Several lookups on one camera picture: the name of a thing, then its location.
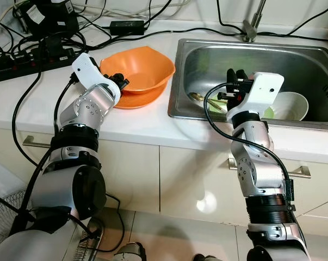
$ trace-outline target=dish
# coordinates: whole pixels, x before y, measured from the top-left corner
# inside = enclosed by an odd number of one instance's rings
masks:
[[[301,121],[306,116],[308,110],[309,103],[302,94],[286,91],[277,94],[274,103],[265,111],[264,117],[277,120]]]

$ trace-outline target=sink basin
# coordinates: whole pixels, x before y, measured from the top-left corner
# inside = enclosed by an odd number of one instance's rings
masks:
[[[279,73],[284,76],[280,92],[297,92],[308,100],[309,110],[302,121],[267,119],[268,124],[328,130],[328,50],[322,47],[181,39],[169,115],[204,120],[202,103],[191,100],[188,94],[204,96],[226,82],[229,68],[243,69],[247,75],[256,71]],[[212,116],[215,121],[226,120],[224,114]]]

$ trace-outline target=white cabinet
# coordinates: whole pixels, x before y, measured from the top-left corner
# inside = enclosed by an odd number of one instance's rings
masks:
[[[300,216],[298,222],[305,233],[328,236],[328,202]]]
[[[164,215],[248,224],[245,199],[228,152],[160,147],[160,209]]]
[[[23,140],[31,135],[34,142],[50,144],[53,135],[18,132]],[[107,192],[121,201],[121,208],[159,213],[159,146],[99,140],[98,155]],[[23,146],[24,151],[37,163],[46,148]],[[11,131],[0,129],[0,163],[28,183],[35,166],[16,148]],[[116,207],[111,198],[107,206]]]
[[[99,140],[98,155],[106,190],[122,209],[159,213],[159,146]]]
[[[322,206],[306,213],[306,215],[318,216],[321,218],[328,218],[328,202],[323,204]]]
[[[162,214],[248,224],[246,204],[229,153],[160,147]],[[296,216],[328,202],[328,164],[283,160],[288,171],[308,166],[311,179],[293,177]]]
[[[17,133],[19,143],[22,143],[23,137],[27,133]],[[35,134],[36,139],[42,142],[49,143],[51,136],[47,134]],[[37,163],[47,149],[24,147],[24,151]],[[24,182],[28,182],[35,166],[30,163],[16,148],[11,130],[0,129],[0,164],[7,168],[11,173],[15,174]]]
[[[311,178],[294,180],[295,215],[299,216],[328,202],[328,164],[296,160],[282,160],[288,171],[296,171],[300,166],[307,166]]]

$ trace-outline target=white countertop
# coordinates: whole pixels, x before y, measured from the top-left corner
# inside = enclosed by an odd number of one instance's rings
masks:
[[[148,33],[172,28],[173,23],[175,22],[153,22],[151,25],[153,28]],[[180,22],[180,27],[184,26],[187,28],[196,27],[196,23],[184,24],[184,22]],[[92,29],[85,33],[85,37],[90,45],[107,39],[106,36]],[[90,55],[99,62],[117,52],[147,45],[165,54],[174,62],[177,43],[182,38],[239,41],[238,38],[234,37],[198,31],[181,34],[159,34],[138,41],[118,42],[102,50],[90,52]],[[258,36],[257,42],[328,48],[328,44],[324,42],[302,39]],[[17,117],[18,130],[53,133],[55,103],[71,73],[71,67],[42,73],[39,83],[21,107]],[[33,74],[0,82],[0,128],[11,128],[11,118],[15,105],[35,78],[36,74]],[[105,123],[101,126],[100,138],[150,145],[228,151],[230,142],[213,131],[207,122],[175,119],[168,116],[170,90],[171,80],[163,94],[148,106],[133,110],[113,109],[106,116]],[[78,94],[78,88],[72,87],[67,92],[60,107],[65,108]],[[221,129],[231,133],[232,128],[228,123],[219,123],[218,125]],[[281,158],[328,163],[327,131],[270,126],[269,133],[274,140],[275,152]]]

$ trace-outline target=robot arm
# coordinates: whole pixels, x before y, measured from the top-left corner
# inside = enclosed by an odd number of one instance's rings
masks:
[[[234,126],[233,136],[252,141],[273,151],[266,122],[260,120],[272,105],[283,83],[274,73],[257,72],[247,79],[243,70],[228,71],[226,92],[227,120]],[[237,175],[246,199],[250,217],[247,234],[254,248],[247,260],[311,260],[290,204],[291,181],[285,181],[277,162],[268,153],[241,142],[233,141],[231,151],[237,162]]]
[[[88,221],[106,203],[98,132],[128,81],[103,76],[85,53],[72,67],[86,92],[61,113],[61,129],[30,197],[35,222],[12,228],[16,233],[0,244],[0,260],[73,260],[82,231],[71,218]]]

